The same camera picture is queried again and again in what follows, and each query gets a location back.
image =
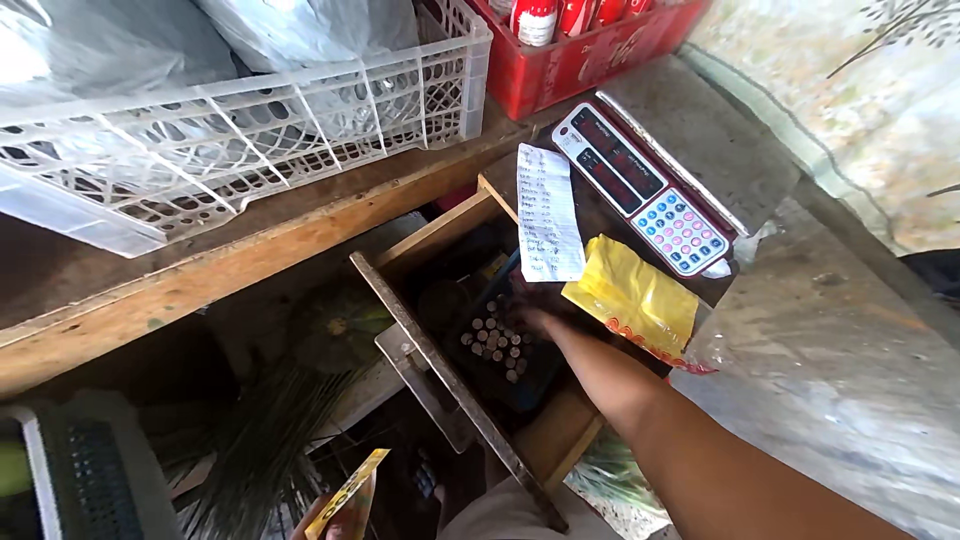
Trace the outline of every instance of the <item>open drawer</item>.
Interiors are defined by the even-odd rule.
[[[408,236],[378,256],[353,253],[350,260],[367,280],[396,323],[376,338],[376,343],[391,361],[400,377],[434,420],[450,445],[463,452],[477,435],[482,436],[500,457],[507,470],[533,496],[547,525],[566,530],[566,521],[547,496],[559,485],[583,449],[602,425],[579,385],[562,388],[551,395],[540,414],[516,439],[497,423],[484,403],[462,378],[462,372],[445,357],[443,350],[404,298],[401,283],[411,272],[484,224],[506,214],[485,188],[469,199]],[[422,369],[429,367],[435,383]],[[580,422],[571,422],[574,409]],[[563,421],[563,436],[549,436],[556,430],[552,423]]]

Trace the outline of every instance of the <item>scale keypad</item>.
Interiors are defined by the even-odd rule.
[[[727,238],[675,187],[663,191],[630,223],[681,276],[699,273],[730,248]]]

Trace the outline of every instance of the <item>wooden shelf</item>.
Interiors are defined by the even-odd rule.
[[[0,397],[128,343],[199,307],[474,182],[560,118],[514,122],[488,100],[479,137],[411,150],[251,203],[214,231],[125,259],[0,214]]]

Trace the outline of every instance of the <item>white plastic crate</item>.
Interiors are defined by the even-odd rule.
[[[133,258],[261,197],[478,136],[492,32],[463,0],[425,3],[419,47],[0,110],[0,211]]]

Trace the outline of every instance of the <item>paper receipt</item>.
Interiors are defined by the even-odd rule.
[[[576,282],[584,275],[566,158],[529,144],[516,156],[520,268],[527,282]]]

